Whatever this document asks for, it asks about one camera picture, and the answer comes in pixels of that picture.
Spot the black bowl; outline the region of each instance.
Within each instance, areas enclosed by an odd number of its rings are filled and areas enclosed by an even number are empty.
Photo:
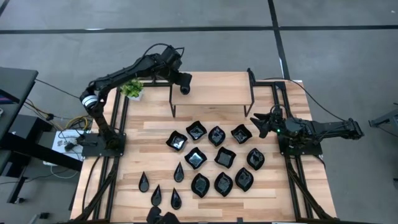
[[[239,144],[245,143],[249,138],[252,137],[251,132],[243,124],[240,124],[234,130],[232,130],[231,134]]]
[[[189,127],[187,127],[187,133],[191,136],[193,140],[198,140],[204,136],[207,131],[206,128],[201,125],[199,121],[195,121]]]
[[[225,140],[225,132],[219,126],[215,126],[209,132],[209,140],[217,147]]]
[[[206,160],[207,157],[197,147],[194,147],[186,156],[184,156],[187,163],[189,163],[193,169],[199,168]]]
[[[185,135],[180,134],[177,131],[173,131],[169,139],[166,141],[166,144],[173,149],[179,151],[184,147],[184,144],[187,140],[188,138]]]
[[[254,148],[249,152],[246,160],[247,160],[248,164],[251,167],[253,167],[254,170],[258,170],[264,164],[265,158],[264,158],[263,153],[261,153],[256,148]]]
[[[253,175],[244,167],[238,171],[235,177],[235,183],[244,192],[247,192],[254,182]]]
[[[224,172],[220,173],[219,176],[214,181],[214,188],[218,193],[220,193],[223,197],[227,196],[232,190],[232,186],[234,185],[232,179],[228,177]]]
[[[217,156],[214,161],[216,161],[216,163],[218,163],[219,165],[225,166],[229,169],[234,162],[235,156],[235,152],[221,147],[218,150]]]
[[[204,175],[197,174],[192,180],[191,190],[199,197],[203,198],[210,188],[210,181]]]

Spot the black dish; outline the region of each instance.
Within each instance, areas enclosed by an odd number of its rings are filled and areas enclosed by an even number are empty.
[[[182,169],[181,162],[179,162],[176,170],[174,171],[174,180],[179,183],[183,179],[184,179],[184,170]]]
[[[240,124],[234,130],[232,130],[231,134],[239,144],[245,143],[249,138],[252,137],[251,132],[244,126],[244,124]]]
[[[225,140],[225,132],[219,126],[215,126],[209,132],[209,140],[217,147]]]
[[[228,169],[232,166],[232,163],[234,162],[235,159],[235,152],[230,151],[224,147],[221,147],[218,150],[217,156],[214,159],[214,161],[216,161],[216,163],[218,163],[219,165],[225,166]]]
[[[227,196],[232,190],[233,181],[228,175],[224,172],[220,173],[214,182],[214,188],[218,193],[220,193],[223,197]]]
[[[203,198],[210,188],[210,181],[204,175],[197,174],[192,180],[191,189],[193,193]]]
[[[253,175],[244,167],[238,171],[235,177],[235,183],[244,192],[247,192],[254,182]]]
[[[193,124],[191,124],[191,126],[187,127],[187,133],[193,140],[198,140],[204,136],[207,131],[199,121],[195,121]]]
[[[177,131],[173,131],[169,139],[166,141],[166,144],[173,149],[179,151],[184,147],[184,144],[187,140],[188,138],[185,135],[180,134]]]
[[[162,202],[162,191],[160,190],[160,185],[158,185],[150,198],[150,202],[153,206],[158,206]]]
[[[181,208],[181,198],[179,196],[179,194],[177,193],[177,191],[175,189],[173,189],[173,194],[172,194],[172,208],[174,208],[175,210],[178,210]]]
[[[139,180],[138,183],[138,189],[142,193],[147,192],[149,190],[149,181],[147,176],[145,175],[145,172],[142,172],[141,179]]]
[[[263,153],[254,148],[249,152],[248,158],[246,160],[248,161],[248,164],[253,167],[254,170],[258,170],[264,164],[265,158]]]
[[[197,147],[194,147],[186,156],[184,156],[184,158],[193,169],[199,168],[207,160],[206,155],[204,155],[204,153],[202,153]]]

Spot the potted plant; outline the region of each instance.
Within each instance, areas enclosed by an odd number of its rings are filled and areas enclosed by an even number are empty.
[[[140,101],[144,92],[144,84],[136,79],[130,80],[122,85],[121,92],[130,100]]]

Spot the green plant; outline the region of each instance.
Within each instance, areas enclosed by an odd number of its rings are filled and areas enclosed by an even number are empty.
[[[126,96],[138,97],[139,92],[144,88],[144,84],[139,80],[130,80],[122,85],[121,92]]]

